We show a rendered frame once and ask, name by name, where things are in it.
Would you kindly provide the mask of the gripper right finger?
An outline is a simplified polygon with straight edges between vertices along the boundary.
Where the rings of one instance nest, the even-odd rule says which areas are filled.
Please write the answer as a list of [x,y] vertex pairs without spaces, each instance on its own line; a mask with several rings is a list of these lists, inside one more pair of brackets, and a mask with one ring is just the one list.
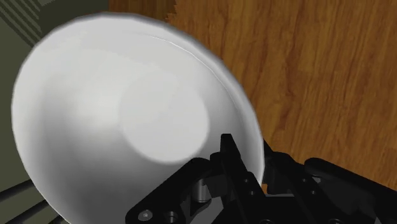
[[397,224],[397,191],[320,158],[299,164],[264,144],[270,195],[292,195],[309,224]]

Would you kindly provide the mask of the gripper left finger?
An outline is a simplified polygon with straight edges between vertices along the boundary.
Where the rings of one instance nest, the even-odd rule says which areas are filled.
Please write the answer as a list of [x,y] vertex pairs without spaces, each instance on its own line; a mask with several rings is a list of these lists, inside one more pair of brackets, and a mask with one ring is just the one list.
[[257,224],[261,180],[248,171],[231,134],[219,151],[193,158],[129,209],[125,224],[191,224],[220,199],[221,211],[206,224]]

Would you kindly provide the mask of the white bowl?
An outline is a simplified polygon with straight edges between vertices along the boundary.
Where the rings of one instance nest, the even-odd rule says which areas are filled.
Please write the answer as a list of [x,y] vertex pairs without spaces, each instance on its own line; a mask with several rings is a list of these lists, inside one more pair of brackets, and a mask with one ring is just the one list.
[[98,13],[48,33],[18,72],[11,122],[25,170],[69,224],[124,224],[222,134],[263,179],[260,125],[235,76],[195,38],[139,15]]

